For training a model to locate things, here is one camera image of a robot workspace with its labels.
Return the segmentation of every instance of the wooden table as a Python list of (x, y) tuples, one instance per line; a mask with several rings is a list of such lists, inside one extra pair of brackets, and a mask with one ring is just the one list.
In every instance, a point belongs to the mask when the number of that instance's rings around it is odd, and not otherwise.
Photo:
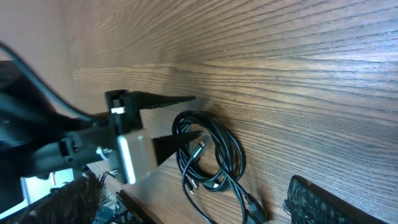
[[(282, 205), (294, 174), (398, 222), (398, 1), (64, 0), (63, 8), (82, 109), (105, 111), (103, 93), (113, 89), (195, 95), (143, 111), (145, 127), (156, 137), (183, 110), (216, 113), (245, 148), (239, 182), (274, 223), (290, 220)], [(212, 149), (205, 157), (214, 169)], [(204, 223), (174, 156), (123, 187), (164, 223)], [(201, 188), (193, 199), (218, 223), (241, 221), (232, 192)]]

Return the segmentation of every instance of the black cable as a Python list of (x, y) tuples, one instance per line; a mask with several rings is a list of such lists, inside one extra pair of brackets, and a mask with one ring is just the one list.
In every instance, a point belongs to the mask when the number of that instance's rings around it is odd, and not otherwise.
[(216, 174), (208, 174), (203, 172), (195, 158), (190, 154), (188, 146), (181, 146), (177, 152), (177, 165), (182, 174), (182, 188), (185, 196), (191, 202), (197, 212), (209, 223), (215, 223), (206, 214), (204, 214), (193, 202), (189, 196), (185, 186), (189, 183), (189, 178), (199, 182), (211, 192), (224, 192), (232, 189), (242, 208), (242, 223), (246, 224), (247, 210), (243, 197), (250, 202), (253, 198), (238, 183), (242, 177), (245, 168), (245, 156), (242, 145), (234, 137), (232, 132), (226, 128), (221, 122), (204, 112), (184, 111), (180, 113), (173, 122), (173, 135), (178, 136), (192, 124), (197, 124), (208, 130), (215, 143), (215, 156), (219, 165)]
[(67, 109), (68, 111), (72, 112), (73, 114), (77, 115), (79, 118), (85, 120), (85, 121), (94, 121), (97, 119), (96, 116), (87, 114), (78, 108), (72, 106), (68, 102), (66, 102), (63, 98), (58, 96), (48, 85), (43, 82), (39, 78), (39, 76), (36, 75), (36, 73), (31, 69), (28, 64), (26, 64), (23, 59), (18, 56), (18, 54), (15, 53), (11, 48), (9, 48), (7, 45), (2, 43), (0, 41), (0, 49), (3, 49), (8, 56), (13, 60), (15, 65), (19, 68), (19, 70), (47, 97), (49, 97), (51, 100), (57, 102), (60, 104), (62, 107)]

